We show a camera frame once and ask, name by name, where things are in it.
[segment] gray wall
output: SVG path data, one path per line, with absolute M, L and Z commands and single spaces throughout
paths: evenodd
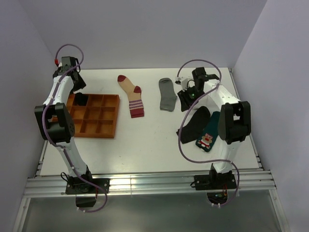
M 52 86 L 53 59 L 16 0 L 0 7 L 0 231 L 13 228 L 28 176 L 43 140 L 34 116 Z
M 68 42 L 84 50 L 84 69 L 175 68 L 191 58 L 232 68 L 266 0 L 20 2 L 52 53 Z
M 309 1 L 268 0 L 234 77 L 292 231 L 309 227 Z

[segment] white tabletop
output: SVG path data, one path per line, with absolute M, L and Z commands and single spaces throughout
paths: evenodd
M 185 68 L 181 76 L 191 77 L 193 68 Z M 234 96 L 232 79 L 228 68 L 221 68 L 222 84 Z M 82 159 L 93 174 L 124 174 L 150 172 L 176 172 L 209 170 L 211 164 L 194 164 L 186 161 L 180 154 L 176 131 L 179 128 L 185 112 L 181 112 L 179 99 L 174 112 L 161 111 L 160 90 L 158 81 L 169 77 L 173 82 L 178 69 L 124 69 L 124 70 L 82 70 L 80 75 L 87 86 L 82 93 L 119 94 L 120 109 L 114 139 L 75 138 L 76 146 Z M 214 68 L 206 68 L 208 74 L 217 73 Z M 131 118 L 128 99 L 117 83 L 118 75 L 127 76 L 134 85 L 142 89 L 141 98 L 144 104 L 145 116 Z M 181 90 L 174 84 L 175 93 Z M 209 98 L 201 100 L 201 105 L 208 107 L 210 112 L 219 108 Z M 184 153 L 193 160 L 218 159 L 218 137 L 212 150 L 201 151 L 195 142 L 183 145 Z M 240 169 L 258 168 L 253 146 L 249 137 L 241 143 L 235 158 L 235 164 Z M 58 151 L 48 144 L 41 175 L 59 175 L 67 172 L 67 167 Z

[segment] black sock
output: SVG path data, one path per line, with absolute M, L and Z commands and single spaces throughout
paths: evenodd
M 183 127 L 180 141 L 183 144 L 196 141 L 202 134 L 204 128 L 207 126 L 210 117 L 211 114 L 206 106 L 199 107 L 199 109 L 193 114 L 188 124 Z

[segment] purple cable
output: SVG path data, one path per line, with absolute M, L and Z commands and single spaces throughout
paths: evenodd
M 70 157 L 69 157 L 69 155 L 68 155 L 68 153 L 67 153 L 65 147 L 64 147 L 64 146 L 61 146 L 61 145 L 55 144 L 55 143 L 52 141 L 52 139 L 50 138 L 50 136 L 49 136 L 49 134 L 48 134 L 48 132 L 47 132 L 46 123 L 45 123 L 45 115 L 46 115 L 47 109 L 48 109 L 48 108 L 50 107 L 50 105 L 53 103 L 54 98 L 55 98 L 55 96 L 56 96 L 56 93 L 57 93 L 57 91 L 58 91 L 58 88 L 59 88 L 59 85 L 60 85 L 61 81 L 63 80 L 63 78 L 65 78 L 65 77 L 67 76 L 67 74 L 68 74 L 69 72 L 71 72 L 71 71 L 73 71 L 74 69 L 76 69 L 77 67 L 79 67 L 79 66 L 81 65 L 81 63 L 83 62 L 83 60 L 84 60 L 84 53 L 83 53 L 83 51 L 82 51 L 78 46 L 73 45 L 73 44 L 69 44 L 69 43 L 68 43 L 68 44 L 65 44 L 65 45 L 62 45 L 62 46 L 58 49 L 58 51 L 56 52 L 56 57 L 55 57 L 55 59 L 57 59 L 59 51 L 60 51 L 63 47 L 65 47 L 65 46 L 73 46 L 73 47 L 76 47 L 76 48 L 81 52 L 81 54 L 82 54 L 82 59 L 81 59 L 81 62 L 79 62 L 78 64 L 76 64 L 74 67 L 68 69 L 68 70 L 59 78 L 59 81 L 58 81 L 58 83 L 56 84 L 56 87 L 55 87 L 54 92 L 53 92 L 53 94 L 52 94 L 52 98 L 50 99 L 49 103 L 47 104 L 47 106 L 46 106 L 46 107 L 44 108 L 44 110 L 43 110 L 42 125 L 43 125 L 43 130 L 44 130 L 45 136 L 46 136 L 47 140 L 50 142 L 50 144 L 53 145 L 53 146 L 55 146 L 55 147 L 60 147 L 60 148 L 63 149 L 63 153 L 64 153 L 66 159 L 68 160 L 68 163 L 69 163 L 70 167 L 72 168 L 73 172 L 75 173 L 75 175 L 76 175 L 80 180 L 82 180 L 83 182 L 85 182 L 85 183 L 87 183 L 87 184 L 90 184 L 90 185 L 92 185 L 92 186 L 95 187 L 95 188 L 100 189 L 100 190 L 104 193 L 104 195 L 105 195 L 105 201 L 104 201 L 103 205 L 100 206 L 98 209 L 95 209 L 95 210 L 83 210 L 83 209 L 79 209 L 79 210 L 81 210 L 81 211 L 83 211 L 83 212 L 86 212 L 86 213 L 94 213 L 94 212 L 97 212 L 97 211 L 101 210 L 101 209 L 106 205 L 106 202 L 107 202 L 107 194 L 106 194 L 105 190 L 104 190 L 103 188 L 101 188 L 100 186 L 95 185 L 95 184 L 91 183 L 90 181 L 85 180 L 84 178 L 82 178 L 82 177 L 78 174 L 78 172 L 75 170 L 75 167 L 74 167 L 74 165 L 73 165 L 73 163 L 72 163 L 72 160 L 70 159 Z
M 228 163 L 231 163 L 231 164 L 235 167 L 236 172 L 237 172 L 237 185 L 236 185 L 236 190 L 235 190 L 234 194 L 232 195 L 232 197 L 231 197 L 230 199 L 228 199 L 224 204 L 221 204 L 221 206 L 223 206 L 223 205 L 226 205 L 226 204 L 228 204 L 229 202 L 231 202 L 231 201 L 236 197 L 236 195 L 237 195 L 237 192 L 238 192 L 238 189 L 239 189 L 239 178 L 240 178 L 240 176 L 239 176 L 239 169 L 237 168 L 237 166 L 236 166 L 232 161 L 230 161 L 230 160 L 228 160 L 228 159 L 226 159 L 226 160 L 225 160 L 225 159 L 214 159 L 214 160 L 208 160 L 208 161 L 196 161 L 196 160 L 192 160 L 192 159 L 188 158 L 188 157 L 183 153 L 182 146 L 181 146 L 180 138 L 181 138 L 181 134 L 182 134 L 182 130 L 183 130 L 183 125 L 184 125 L 184 123 L 185 123 L 185 121 L 186 121 L 186 119 L 187 119 L 189 113 L 191 112 L 191 110 L 193 109 L 193 107 L 198 103 L 199 100 L 201 100 L 203 97 L 205 97 L 206 95 L 210 94 L 211 92 L 214 92 L 214 91 L 219 87 L 220 82 L 221 82 L 221 79 L 222 79 L 222 74 L 221 74 L 221 71 L 219 70 L 219 68 L 218 68 L 215 64 L 211 63 L 210 61 L 204 60 L 204 59 L 192 59 L 192 60 L 186 62 L 186 63 L 183 64 L 183 65 L 180 67 L 180 69 L 178 70 L 177 77 L 179 76 L 179 73 L 180 73 L 180 71 L 183 69 L 183 67 L 184 67 L 186 64 L 188 64 L 188 63 L 190 63 L 190 62 L 193 62 L 193 61 L 203 61 L 203 62 L 206 62 L 206 63 L 208 63 L 208 64 L 211 64 L 213 67 L 215 67 L 216 70 L 218 70 L 218 72 L 219 72 L 219 82 L 218 82 L 218 84 L 216 85 L 215 88 L 209 90 L 208 92 L 206 92 L 206 93 L 204 93 L 202 96 L 200 96 L 198 99 L 196 99 L 196 101 L 191 105 L 191 107 L 189 108 L 189 110 L 188 110 L 187 113 L 185 114 L 185 116 L 184 116 L 184 118 L 183 118 L 183 122 L 181 123 L 180 128 L 179 128 L 179 133 L 178 133 L 178 148 L 179 148 L 179 151 L 180 151 L 181 155 L 182 155 L 187 161 L 189 161 L 189 162 L 192 162 L 192 163 L 228 162 Z

